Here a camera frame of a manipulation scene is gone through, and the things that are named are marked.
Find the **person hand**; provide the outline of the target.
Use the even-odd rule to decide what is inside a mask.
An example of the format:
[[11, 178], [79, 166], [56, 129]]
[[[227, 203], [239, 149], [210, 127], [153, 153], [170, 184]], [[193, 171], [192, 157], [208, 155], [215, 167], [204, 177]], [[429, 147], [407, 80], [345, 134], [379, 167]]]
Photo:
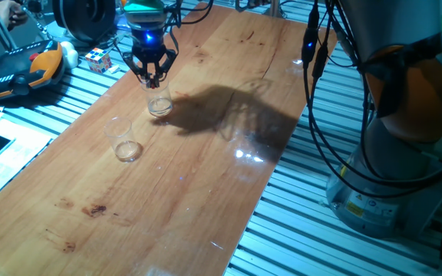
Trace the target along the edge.
[[11, 30], [16, 26], [23, 25], [28, 20], [28, 16], [17, 2], [2, 0], [0, 1], [0, 19], [5, 27]]

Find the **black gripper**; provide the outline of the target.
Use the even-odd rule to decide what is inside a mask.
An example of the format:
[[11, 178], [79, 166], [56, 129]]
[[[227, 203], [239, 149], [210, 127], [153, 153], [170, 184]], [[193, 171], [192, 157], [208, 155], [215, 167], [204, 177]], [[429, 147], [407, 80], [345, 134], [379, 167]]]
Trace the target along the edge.
[[139, 82], [146, 87], [151, 87], [150, 74], [145, 67], [137, 65], [134, 57], [139, 60], [155, 60], [153, 87], [159, 88], [177, 57], [177, 53], [173, 49], [167, 49], [164, 44], [165, 21], [128, 22], [128, 24], [133, 38], [133, 46], [131, 52], [122, 54], [122, 58]]

